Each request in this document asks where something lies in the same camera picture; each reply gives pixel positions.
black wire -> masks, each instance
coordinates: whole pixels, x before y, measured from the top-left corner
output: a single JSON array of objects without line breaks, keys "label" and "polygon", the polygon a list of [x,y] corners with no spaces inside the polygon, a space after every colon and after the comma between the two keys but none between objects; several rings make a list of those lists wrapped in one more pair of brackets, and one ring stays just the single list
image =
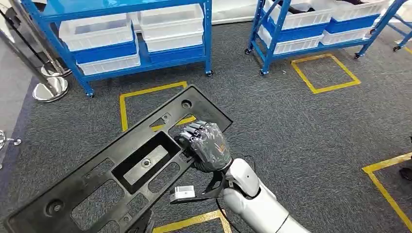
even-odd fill
[{"label": "black wire", "polygon": [[237,232],[242,233],[241,231],[239,231],[238,228],[235,227],[235,225],[233,225],[233,223],[227,218],[226,214],[223,212],[218,199],[216,198],[216,204],[218,205],[218,208],[220,210],[220,212],[222,213],[223,217],[226,218],[226,221],[230,224],[230,226],[232,226]]},{"label": "black wire", "polygon": [[255,158],[254,158],[252,155],[245,155],[244,157],[245,157],[245,158],[246,158],[246,157],[250,157],[250,158],[252,158],[252,160],[253,160],[253,171],[256,173],[256,163],[255,163]]}]

blue plastic bin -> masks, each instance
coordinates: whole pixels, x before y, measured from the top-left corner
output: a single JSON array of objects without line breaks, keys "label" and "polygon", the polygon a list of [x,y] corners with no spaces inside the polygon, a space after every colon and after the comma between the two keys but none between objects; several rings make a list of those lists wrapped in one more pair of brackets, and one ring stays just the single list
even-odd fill
[{"label": "blue plastic bin", "polygon": [[204,45],[196,45],[172,50],[150,52],[149,58],[152,63],[165,63],[171,61],[185,60],[188,58],[201,57],[204,55]]},{"label": "blue plastic bin", "polygon": [[[266,12],[264,10],[261,10],[261,15],[264,14],[266,14]],[[270,34],[272,34],[275,31],[276,24],[271,17],[268,17],[268,21],[264,21],[262,25],[266,28],[266,30],[268,30]],[[321,23],[306,27],[281,30],[276,42],[298,40],[321,35],[327,25],[328,23]]]},{"label": "blue plastic bin", "polygon": [[326,26],[325,30],[329,33],[341,33],[355,29],[371,27],[380,14],[354,18],[345,21],[336,21],[334,18]]},{"label": "blue plastic bin", "polygon": [[137,53],[136,37],[130,42],[71,52],[78,64],[124,57]]}]

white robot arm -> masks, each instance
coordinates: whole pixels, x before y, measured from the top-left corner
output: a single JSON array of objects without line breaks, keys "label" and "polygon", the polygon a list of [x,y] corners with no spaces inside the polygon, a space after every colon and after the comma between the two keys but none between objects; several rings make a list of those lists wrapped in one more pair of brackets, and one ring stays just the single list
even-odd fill
[{"label": "white robot arm", "polygon": [[[232,159],[229,146],[216,124],[198,121],[186,127],[180,135],[190,143],[191,151],[199,157],[195,167],[203,172],[220,174],[223,178],[220,188],[211,192],[219,194],[223,190],[226,206],[256,233],[309,233],[277,202],[276,196],[246,161]],[[172,202],[179,199],[178,190],[175,189]],[[182,199],[187,202],[208,198],[211,197],[195,197],[193,191],[191,197],[183,196]]]},{"label": "white robot arm", "polygon": [[276,200],[243,159],[235,159],[226,173],[223,190],[227,207],[257,233],[309,233]]}]

yellow tape square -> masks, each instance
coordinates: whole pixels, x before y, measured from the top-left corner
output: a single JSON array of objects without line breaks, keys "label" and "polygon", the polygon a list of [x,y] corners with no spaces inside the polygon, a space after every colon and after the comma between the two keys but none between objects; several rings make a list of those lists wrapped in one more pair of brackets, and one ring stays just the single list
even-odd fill
[{"label": "yellow tape square", "polygon": [[[330,57],[332,58],[332,60],[334,60],[341,69],[343,69],[352,79],[353,81],[348,82],[348,83],[343,83],[343,84],[338,84],[338,85],[333,85],[333,86],[328,86],[328,87],[323,87],[323,88],[315,88],[308,80],[308,78],[303,74],[303,72],[300,70],[300,68],[297,66],[297,63],[300,62],[306,62],[306,61],[312,61],[312,60],[316,60],[319,58],[323,58],[323,57]],[[318,94],[321,92],[326,92],[326,91],[331,91],[331,90],[336,90],[336,89],[340,89],[340,88],[344,88],[344,87],[348,87],[348,86],[353,86],[353,85],[357,85],[360,84],[361,82],[359,81],[359,79],[352,73],[350,72],[350,70],[348,68],[345,67],[344,64],[342,64],[341,61],[339,61],[335,56],[333,56],[330,53],[327,54],[322,54],[322,55],[317,55],[317,56],[312,56],[312,57],[306,57],[306,58],[302,58],[302,59],[298,59],[298,60],[293,60],[292,61],[292,67],[296,70],[296,72],[299,74],[300,78],[306,83],[306,85],[309,87],[309,89],[314,93],[314,94]]]},{"label": "yellow tape square", "polygon": [[[172,84],[168,84],[168,85],[157,86],[157,87],[153,87],[153,88],[149,88],[149,89],[144,89],[144,90],[140,90],[140,91],[134,91],[134,92],[130,92],[130,93],[121,94],[119,96],[121,129],[123,131],[126,131],[129,127],[128,123],[127,123],[127,112],[126,112],[126,101],[125,101],[126,97],[143,95],[143,94],[146,94],[146,93],[151,93],[151,92],[160,91],[160,90],[169,89],[169,88],[178,87],[178,86],[182,86],[183,88],[186,88],[188,86],[188,83],[186,81],[183,81],[183,82],[172,83]],[[176,125],[186,124],[186,123],[192,122],[194,120],[196,120],[196,118],[194,116],[191,116],[191,117],[182,119]],[[163,125],[153,126],[152,130],[153,131],[158,131],[162,127],[163,127]]]},{"label": "yellow tape square", "polygon": [[176,231],[194,224],[206,222],[209,220],[213,220],[216,218],[220,218],[223,226],[223,232],[224,233],[232,233],[232,230],[230,229],[230,225],[227,222],[227,220],[224,218],[220,210],[216,210],[213,212],[209,212],[203,215],[191,217],[189,219],[180,221],[180,222],[174,222],[168,225],[164,225],[161,227],[157,227],[153,229],[153,233],[166,233],[166,232],[171,232],[171,231]]},{"label": "yellow tape square", "polygon": [[385,167],[393,166],[395,164],[399,164],[399,163],[405,162],[407,160],[410,160],[411,156],[412,156],[412,152],[404,154],[404,155],[400,155],[400,156],[392,158],[392,159],[381,161],[381,162],[376,163],[376,164],[366,166],[366,167],[362,168],[362,170],[364,172],[366,172],[366,174],[369,175],[369,178],[371,178],[372,182],[376,185],[376,187],[382,193],[384,198],[389,202],[389,204],[392,206],[392,208],[395,210],[395,212],[398,214],[398,216],[402,219],[402,221],[408,227],[409,231],[412,232],[412,222],[411,222],[411,220],[400,209],[399,205],[396,203],[396,201],[392,198],[392,196],[389,194],[389,192],[385,189],[385,187],[383,187],[382,183],[378,180],[378,178],[373,173],[374,171],[383,169]]}]

metal plate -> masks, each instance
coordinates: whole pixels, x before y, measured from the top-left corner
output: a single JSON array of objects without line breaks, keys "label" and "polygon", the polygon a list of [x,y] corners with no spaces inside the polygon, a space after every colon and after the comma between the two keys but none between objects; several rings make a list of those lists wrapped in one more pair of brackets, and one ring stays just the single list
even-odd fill
[{"label": "metal plate", "polygon": [[[222,131],[232,123],[195,86],[189,86],[45,193],[11,214],[5,221],[6,229],[13,233],[96,233],[106,223],[114,221],[119,225],[120,233],[127,232],[193,163],[193,158],[187,161],[181,158],[184,148],[168,133],[170,128],[188,114],[204,121],[215,122]],[[165,126],[153,132],[150,125],[163,116],[168,119]],[[152,163],[149,169],[144,168],[144,173],[138,171],[136,176],[128,174],[136,164],[142,163],[146,156],[152,157],[156,152],[159,152],[156,155],[157,163]],[[114,165],[103,174],[93,173],[93,168],[107,159]],[[180,170],[157,193],[151,192],[148,188],[150,181],[172,162],[177,163]],[[94,225],[82,231],[72,220],[71,211],[108,180],[117,182],[124,191],[124,197]],[[128,218],[124,216],[131,216],[127,204],[138,194],[142,194],[148,203],[132,219],[125,221]]]}]

